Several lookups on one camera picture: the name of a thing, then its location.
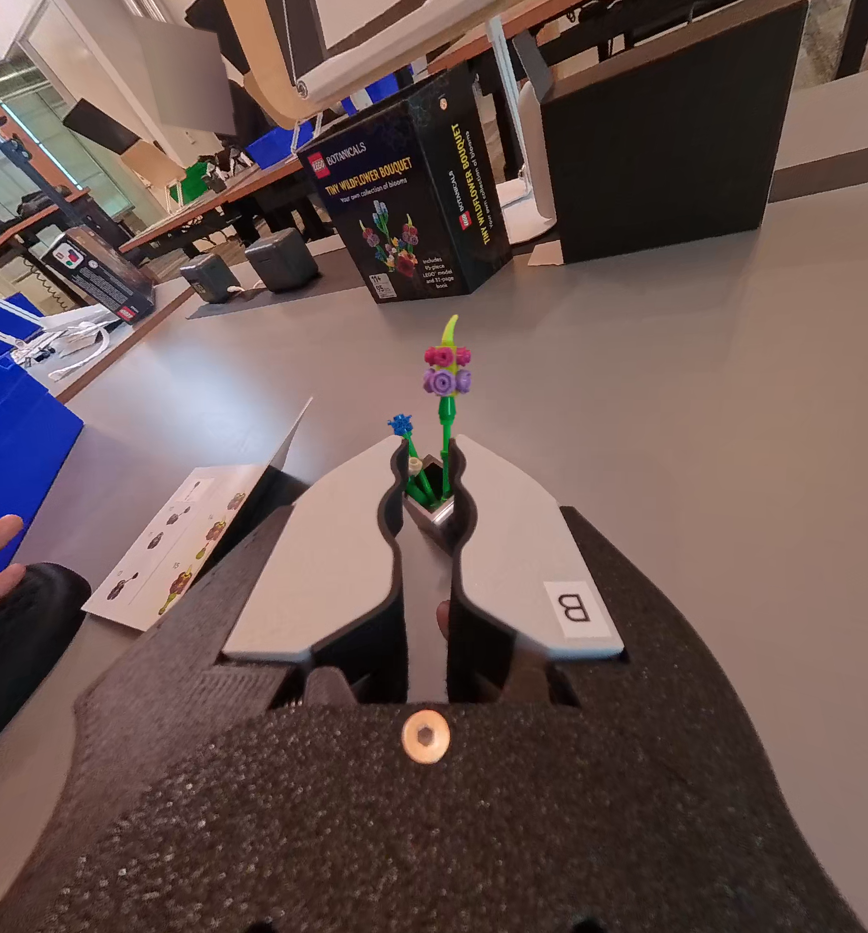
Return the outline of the green box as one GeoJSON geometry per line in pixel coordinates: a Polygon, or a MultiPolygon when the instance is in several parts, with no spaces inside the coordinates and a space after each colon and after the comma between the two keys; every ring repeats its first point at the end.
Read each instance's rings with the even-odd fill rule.
{"type": "Polygon", "coordinates": [[[209,163],[200,159],[186,170],[185,178],[168,188],[168,201],[171,204],[187,205],[198,200],[210,190],[207,185],[209,163]]]}

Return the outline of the toy brick instruction booklet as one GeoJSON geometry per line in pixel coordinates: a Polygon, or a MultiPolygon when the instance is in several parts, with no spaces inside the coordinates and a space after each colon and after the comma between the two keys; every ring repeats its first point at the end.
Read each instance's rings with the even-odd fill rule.
{"type": "Polygon", "coordinates": [[[100,619],[145,632],[197,582],[271,493],[312,399],[267,463],[197,467],[85,603],[100,619]]]}

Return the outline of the grey speaker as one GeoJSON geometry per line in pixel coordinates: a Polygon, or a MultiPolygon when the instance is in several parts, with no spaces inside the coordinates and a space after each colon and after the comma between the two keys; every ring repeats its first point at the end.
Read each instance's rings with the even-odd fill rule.
{"type": "Polygon", "coordinates": [[[286,227],[257,239],[244,251],[245,259],[274,294],[308,286],[320,276],[314,256],[297,228],[286,227]]]}
{"type": "Polygon", "coordinates": [[[243,293],[236,276],[223,257],[202,253],[182,264],[180,275],[201,299],[209,304],[222,304],[243,293]]]}

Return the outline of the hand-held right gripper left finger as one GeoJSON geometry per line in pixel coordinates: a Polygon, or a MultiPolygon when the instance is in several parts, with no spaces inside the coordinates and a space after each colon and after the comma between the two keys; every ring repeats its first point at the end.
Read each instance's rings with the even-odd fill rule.
{"type": "Polygon", "coordinates": [[[295,501],[223,646],[227,659],[335,667],[366,702],[406,702],[396,537],[407,464],[406,440],[388,436],[295,501]]]}

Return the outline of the white bag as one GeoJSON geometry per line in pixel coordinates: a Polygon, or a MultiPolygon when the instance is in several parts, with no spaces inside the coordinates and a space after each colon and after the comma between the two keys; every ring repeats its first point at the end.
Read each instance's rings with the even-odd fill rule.
{"type": "Polygon", "coordinates": [[[101,305],[44,316],[31,337],[16,339],[8,356],[55,385],[102,358],[110,349],[113,327],[121,322],[101,305]]]}

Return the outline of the two grey cube devices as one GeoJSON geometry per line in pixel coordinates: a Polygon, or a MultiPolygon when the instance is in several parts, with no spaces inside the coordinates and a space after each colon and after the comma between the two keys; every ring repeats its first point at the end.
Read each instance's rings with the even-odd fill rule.
{"type": "Polygon", "coordinates": [[[265,287],[252,267],[247,262],[243,262],[231,268],[240,284],[244,285],[243,291],[234,294],[223,303],[198,304],[187,315],[187,320],[215,318],[240,311],[258,310],[275,304],[341,293],[354,288],[362,292],[367,291],[355,263],[344,247],[319,252],[317,243],[312,243],[309,249],[314,255],[319,274],[304,286],[274,293],[265,287]]]}

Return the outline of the large blue plastic bin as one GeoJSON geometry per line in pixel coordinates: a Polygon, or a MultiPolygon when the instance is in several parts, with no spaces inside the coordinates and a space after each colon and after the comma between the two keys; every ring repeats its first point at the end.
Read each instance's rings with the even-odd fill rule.
{"type": "Polygon", "coordinates": [[[78,415],[0,357],[0,517],[35,517],[82,429],[78,415]]]}

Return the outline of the stack of blue bins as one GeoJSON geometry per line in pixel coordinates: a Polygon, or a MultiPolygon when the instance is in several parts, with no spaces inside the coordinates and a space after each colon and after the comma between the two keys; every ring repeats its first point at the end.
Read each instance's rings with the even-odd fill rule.
{"type": "Polygon", "coordinates": [[[243,151],[260,169],[267,170],[291,158],[290,164],[293,171],[300,171],[300,160],[291,152],[293,135],[293,130],[277,126],[269,133],[249,143],[243,151]]]}

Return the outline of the short wooden table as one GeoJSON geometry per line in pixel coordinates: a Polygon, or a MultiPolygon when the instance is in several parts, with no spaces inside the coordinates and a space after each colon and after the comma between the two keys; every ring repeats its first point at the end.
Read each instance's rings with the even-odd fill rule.
{"type": "Polygon", "coordinates": [[[26,240],[31,238],[32,242],[36,242],[38,234],[46,227],[66,229],[73,223],[69,223],[69,217],[58,205],[49,203],[34,214],[4,221],[1,225],[5,227],[0,230],[0,257],[5,254],[14,238],[18,238],[23,245],[28,245],[26,240]]]}

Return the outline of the flat black toy box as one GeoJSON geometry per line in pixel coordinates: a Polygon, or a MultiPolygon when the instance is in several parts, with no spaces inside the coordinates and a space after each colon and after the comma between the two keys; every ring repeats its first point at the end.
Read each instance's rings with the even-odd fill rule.
{"type": "Polygon", "coordinates": [[[46,249],[44,263],[128,324],[154,313],[152,279],[90,227],[70,227],[46,249]]]}

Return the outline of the long wooden table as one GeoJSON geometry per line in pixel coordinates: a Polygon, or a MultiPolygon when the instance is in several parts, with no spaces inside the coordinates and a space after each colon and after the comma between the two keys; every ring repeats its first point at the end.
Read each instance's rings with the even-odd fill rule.
{"type": "Polygon", "coordinates": [[[157,259],[215,232],[236,227],[237,222],[286,208],[313,193],[313,181],[298,157],[286,157],[266,169],[249,167],[230,178],[223,191],[208,191],[128,239],[119,251],[157,259]]]}

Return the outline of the black flower set box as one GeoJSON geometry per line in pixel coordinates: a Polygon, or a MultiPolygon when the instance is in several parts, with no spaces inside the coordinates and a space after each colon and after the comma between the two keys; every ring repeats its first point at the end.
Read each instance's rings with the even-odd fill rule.
{"type": "Polygon", "coordinates": [[[374,104],[298,158],[378,304],[468,295],[511,260],[466,64],[374,104]]]}

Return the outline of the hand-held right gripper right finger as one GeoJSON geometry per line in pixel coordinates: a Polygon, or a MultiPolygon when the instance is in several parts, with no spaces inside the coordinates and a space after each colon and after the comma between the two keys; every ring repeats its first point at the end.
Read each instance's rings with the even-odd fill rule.
{"type": "Polygon", "coordinates": [[[556,498],[466,435],[449,458],[449,701],[498,699],[517,672],[548,687],[553,664],[619,658],[625,642],[556,498]]]}

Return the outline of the black panel box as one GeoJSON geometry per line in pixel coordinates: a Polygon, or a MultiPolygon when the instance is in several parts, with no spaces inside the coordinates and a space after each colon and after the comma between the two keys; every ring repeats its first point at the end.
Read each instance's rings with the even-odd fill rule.
{"type": "Polygon", "coordinates": [[[547,93],[563,263],[762,225],[808,6],[738,2],[547,93]]]}

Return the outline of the toy brick flower bouquet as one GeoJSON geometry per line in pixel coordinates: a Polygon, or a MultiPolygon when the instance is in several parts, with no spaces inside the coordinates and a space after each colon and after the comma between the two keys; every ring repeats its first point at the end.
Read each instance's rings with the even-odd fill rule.
{"type": "Polygon", "coordinates": [[[450,479],[450,443],[456,417],[456,400],[471,390],[469,369],[471,350],[455,338],[459,316],[447,321],[440,342],[428,347],[424,354],[425,371],[422,386],[438,400],[441,428],[440,458],[422,457],[414,442],[411,415],[397,414],[388,421],[393,434],[404,440],[408,451],[408,474],[405,497],[409,512],[422,534],[447,554],[459,539],[454,516],[454,494],[450,479]]]}

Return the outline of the black monitor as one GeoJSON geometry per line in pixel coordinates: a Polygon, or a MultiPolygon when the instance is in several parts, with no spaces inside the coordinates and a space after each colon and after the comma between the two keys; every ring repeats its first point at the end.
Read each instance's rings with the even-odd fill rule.
{"type": "Polygon", "coordinates": [[[68,111],[62,123],[68,130],[118,156],[142,141],[138,134],[84,98],[68,111]]]}

